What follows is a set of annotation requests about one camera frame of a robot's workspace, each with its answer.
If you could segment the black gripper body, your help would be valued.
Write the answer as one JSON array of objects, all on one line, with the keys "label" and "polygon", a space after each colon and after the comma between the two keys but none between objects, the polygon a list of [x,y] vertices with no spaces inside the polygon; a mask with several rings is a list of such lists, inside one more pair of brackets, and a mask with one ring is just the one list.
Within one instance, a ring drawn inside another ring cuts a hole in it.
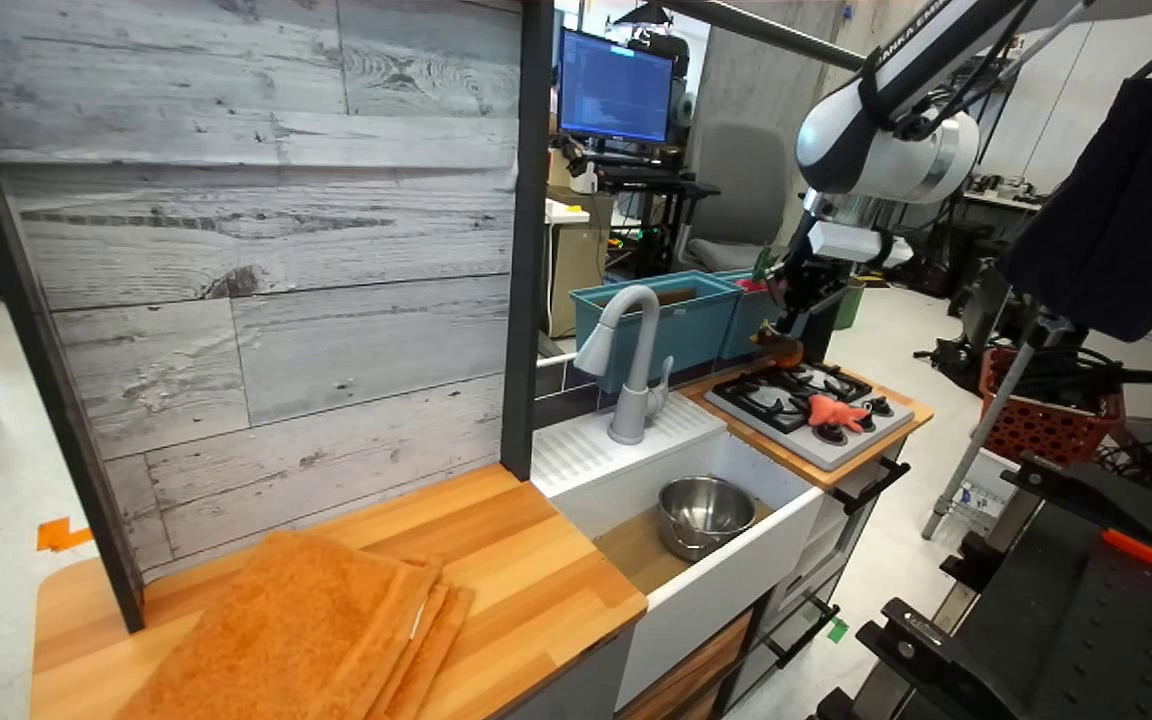
[{"label": "black gripper body", "polygon": [[814,226],[817,221],[806,214],[786,254],[786,331],[810,353],[823,353],[848,288],[848,263],[817,254],[810,245]]}]

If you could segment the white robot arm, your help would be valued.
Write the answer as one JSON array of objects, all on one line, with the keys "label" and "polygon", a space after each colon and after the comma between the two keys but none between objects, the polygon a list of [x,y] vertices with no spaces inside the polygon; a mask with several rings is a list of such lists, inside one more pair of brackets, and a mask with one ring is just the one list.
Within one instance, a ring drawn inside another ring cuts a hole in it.
[{"label": "white robot arm", "polygon": [[981,156],[966,111],[985,63],[1002,57],[1035,0],[932,0],[890,48],[828,92],[796,132],[806,214],[786,254],[786,331],[822,360],[858,263],[902,269],[912,245],[872,221],[877,205],[942,205]]}]

